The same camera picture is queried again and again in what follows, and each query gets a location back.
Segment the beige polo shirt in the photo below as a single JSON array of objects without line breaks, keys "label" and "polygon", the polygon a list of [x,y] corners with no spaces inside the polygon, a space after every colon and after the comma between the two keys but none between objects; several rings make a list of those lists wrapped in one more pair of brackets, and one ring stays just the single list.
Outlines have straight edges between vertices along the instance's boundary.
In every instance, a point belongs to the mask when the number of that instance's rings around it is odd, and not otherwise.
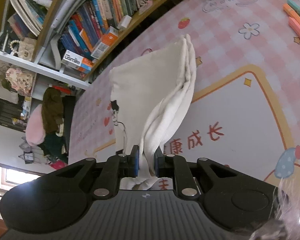
[{"label": "beige polo shirt", "polygon": [[139,147],[138,175],[123,178],[122,190],[147,190],[158,180],[154,154],[163,149],[185,118],[196,83],[196,54],[190,35],[109,72],[116,150]]}]

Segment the dark brown hanging garment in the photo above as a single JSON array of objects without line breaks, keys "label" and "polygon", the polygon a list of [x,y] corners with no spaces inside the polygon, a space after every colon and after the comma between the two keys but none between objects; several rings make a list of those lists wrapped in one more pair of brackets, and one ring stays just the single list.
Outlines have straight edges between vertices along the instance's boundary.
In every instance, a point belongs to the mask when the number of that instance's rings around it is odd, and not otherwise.
[{"label": "dark brown hanging garment", "polygon": [[43,95],[42,119],[46,134],[58,132],[63,124],[63,102],[61,92],[53,87],[46,89]]}]

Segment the pink fluffy cushion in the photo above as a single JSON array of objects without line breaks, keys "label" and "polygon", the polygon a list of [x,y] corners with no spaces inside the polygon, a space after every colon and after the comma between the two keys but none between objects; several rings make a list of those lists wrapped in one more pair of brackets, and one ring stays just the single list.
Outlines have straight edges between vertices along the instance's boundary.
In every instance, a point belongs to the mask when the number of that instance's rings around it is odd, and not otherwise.
[{"label": "pink fluffy cushion", "polygon": [[30,146],[37,146],[44,142],[45,130],[42,119],[42,104],[39,104],[31,113],[27,122],[26,141]]}]

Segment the pink checkered cartoon table mat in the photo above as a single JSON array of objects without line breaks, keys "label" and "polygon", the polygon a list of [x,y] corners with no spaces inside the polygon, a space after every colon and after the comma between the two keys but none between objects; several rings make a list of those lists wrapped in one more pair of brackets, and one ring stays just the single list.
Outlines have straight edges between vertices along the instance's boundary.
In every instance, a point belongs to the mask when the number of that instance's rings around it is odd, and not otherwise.
[{"label": "pink checkered cartoon table mat", "polygon": [[118,67],[189,34],[193,102],[166,153],[207,157],[300,193],[300,38],[288,0],[184,0],[111,63]]}]

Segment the white orange usmile box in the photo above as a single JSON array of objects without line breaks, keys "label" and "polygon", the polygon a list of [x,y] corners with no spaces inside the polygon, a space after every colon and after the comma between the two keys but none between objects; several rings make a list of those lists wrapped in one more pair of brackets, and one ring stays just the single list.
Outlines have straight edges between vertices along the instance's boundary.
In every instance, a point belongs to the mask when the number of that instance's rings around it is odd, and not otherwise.
[{"label": "white orange usmile box", "polygon": [[65,51],[61,63],[85,74],[91,72],[93,67],[93,63],[89,59],[69,50]]}]

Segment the wooden shelf board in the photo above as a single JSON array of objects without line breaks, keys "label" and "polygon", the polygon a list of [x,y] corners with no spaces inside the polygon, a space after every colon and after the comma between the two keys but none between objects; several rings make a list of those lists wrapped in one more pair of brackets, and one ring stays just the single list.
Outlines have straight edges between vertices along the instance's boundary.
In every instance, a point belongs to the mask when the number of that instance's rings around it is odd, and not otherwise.
[{"label": "wooden shelf board", "polygon": [[118,38],[115,40],[115,42],[103,53],[103,55],[95,62],[93,68],[91,69],[91,72],[87,74],[83,80],[88,81],[89,77],[93,72],[97,69],[97,67],[102,63],[102,61],[124,40],[124,38],[129,35],[140,23],[144,22],[145,19],[153,13],[158,7],[163,5],[168,0],[154,0],[152,2],[152,5],[146,9],[141,15],[139,13],[135,14],[132,17],[132,20],[130,21],[128,27],[119,32]]}]

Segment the white orange flat carton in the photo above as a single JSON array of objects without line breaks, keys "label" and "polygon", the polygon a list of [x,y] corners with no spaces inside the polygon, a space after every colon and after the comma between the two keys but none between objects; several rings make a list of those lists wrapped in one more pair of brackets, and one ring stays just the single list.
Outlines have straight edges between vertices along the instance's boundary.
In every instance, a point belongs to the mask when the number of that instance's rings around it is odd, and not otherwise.
[{"label": "white orange flat carton", "polygon": [[101,56],[114,44],[118,39],[118,30],[114,27],[109,27],[106,33],[99,39],[91,52],[91,57],[99,60]]}]

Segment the floral dressed doll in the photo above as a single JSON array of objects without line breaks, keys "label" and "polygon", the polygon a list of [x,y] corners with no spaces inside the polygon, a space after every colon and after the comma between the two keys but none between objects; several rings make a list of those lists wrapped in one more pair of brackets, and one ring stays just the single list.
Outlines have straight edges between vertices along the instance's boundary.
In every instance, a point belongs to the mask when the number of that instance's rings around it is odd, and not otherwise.
[{"label": "floral dressed doll", "polygon": [[21,68],[9,68],[6,73],[6,80],[11,87],[17,92],[29,96],[31,94],[32,85],[35,80],[33,72],[22,70]]}]

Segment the small white box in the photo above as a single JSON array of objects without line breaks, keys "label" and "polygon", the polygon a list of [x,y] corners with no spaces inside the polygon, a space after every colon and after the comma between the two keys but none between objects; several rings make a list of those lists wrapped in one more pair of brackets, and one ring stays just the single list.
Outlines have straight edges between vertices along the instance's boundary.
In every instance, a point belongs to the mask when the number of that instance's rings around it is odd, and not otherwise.
[{"label": "small white box", "polygon": [[132,18],[129,15],[123,16],[119,24],[117,25],[117,29],[119,31],[123,31],[129,27],[129,24],[131,22]]}]

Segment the row of colourful books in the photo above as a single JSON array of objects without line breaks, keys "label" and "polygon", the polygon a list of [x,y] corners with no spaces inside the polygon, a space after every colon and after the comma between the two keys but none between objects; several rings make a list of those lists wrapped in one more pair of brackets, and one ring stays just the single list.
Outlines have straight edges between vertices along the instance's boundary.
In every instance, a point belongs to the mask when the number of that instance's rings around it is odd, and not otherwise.
[{"label": "row of colourful books", "polygon": [[123,16],[132,17],[150,3],[151,0],[75,0],[74,8],[68,10],[57,28],[59,52],[69,50],[96,60],[91,52],[109,27],[117,29]]}]

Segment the orange highlighter pen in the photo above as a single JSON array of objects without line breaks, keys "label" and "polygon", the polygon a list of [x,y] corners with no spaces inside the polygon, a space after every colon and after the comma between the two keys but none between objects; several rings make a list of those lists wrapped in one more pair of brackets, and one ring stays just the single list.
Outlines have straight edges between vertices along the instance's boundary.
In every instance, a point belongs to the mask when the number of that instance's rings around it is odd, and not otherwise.
[{"label": "orange highlighter pen", "polygon": [[288,24],[289,26],[294,30],[296,35],[300,39],[300,16],[298,13],[287,3],[283,5],[283,10],[287,13],[289,16]]}]

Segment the white shelf frame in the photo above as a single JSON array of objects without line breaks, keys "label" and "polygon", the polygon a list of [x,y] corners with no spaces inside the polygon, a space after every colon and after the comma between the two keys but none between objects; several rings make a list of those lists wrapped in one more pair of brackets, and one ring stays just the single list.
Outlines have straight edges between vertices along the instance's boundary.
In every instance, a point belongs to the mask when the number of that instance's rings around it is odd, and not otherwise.
[{"label": "white shelf frame", "polygon": [[27,70],[33,71],[33,72],[41,74],[43,76],[47,76],[52,79],[62,81],[64,83],[67,83],[69,85],[75,86],[80,89],[86,90],[90,86],[90,84],[87,81],[82,81],[80,79],[63,74],[59,71],[41,66],[39,64],[30,62],[27,60],[20,59],[18,57],[12,56],[7,53],[3,53],[2,51],[0,51],[0,60],[5,61],[7,63],[11,63],[18,67],[25,68]]}]

